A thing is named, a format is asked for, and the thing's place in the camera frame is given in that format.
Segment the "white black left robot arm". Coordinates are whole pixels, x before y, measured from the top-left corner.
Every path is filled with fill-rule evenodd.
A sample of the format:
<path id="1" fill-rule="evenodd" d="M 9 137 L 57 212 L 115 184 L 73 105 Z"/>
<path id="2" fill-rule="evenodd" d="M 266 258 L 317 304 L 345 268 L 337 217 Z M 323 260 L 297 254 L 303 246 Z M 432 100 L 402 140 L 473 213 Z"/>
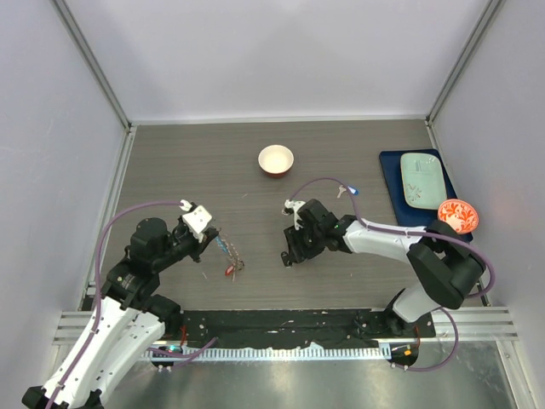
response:
<path id="1" fill-rule="evenodd" d="M 173 230 L 160 218 L 140 221 L 72 350 L 43 386 L 25 392 L 23 405 L 102 408 L 148 348 L 180 333 L 181 306 L 156 292 L 160 273 L 187 257 L 199 262 L 218 234 L 203 216 L 181 216 Z"/>

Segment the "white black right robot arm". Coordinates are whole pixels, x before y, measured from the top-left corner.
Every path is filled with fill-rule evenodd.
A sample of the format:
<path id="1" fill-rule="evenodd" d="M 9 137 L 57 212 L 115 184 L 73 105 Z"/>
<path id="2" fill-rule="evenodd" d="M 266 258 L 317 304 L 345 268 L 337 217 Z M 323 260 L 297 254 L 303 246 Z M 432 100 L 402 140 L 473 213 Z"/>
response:
<path id="1" fill-rule="evenodd" d="M 316 199 L 288 199 L 283 213 L 294 219 L 293 226 L 284 230 L 288 249 L 281 257 L 287 267 L 324 250 L 373 254 L 412 267 L 416 284 L 401 290 L 382 313 L 387 331 L 396 337 L 406 335 L 435 309 L 460 308 L 485 272 L 483 258 L 444 222 L 409 229 L 354 215 L 337 218 Z"/>

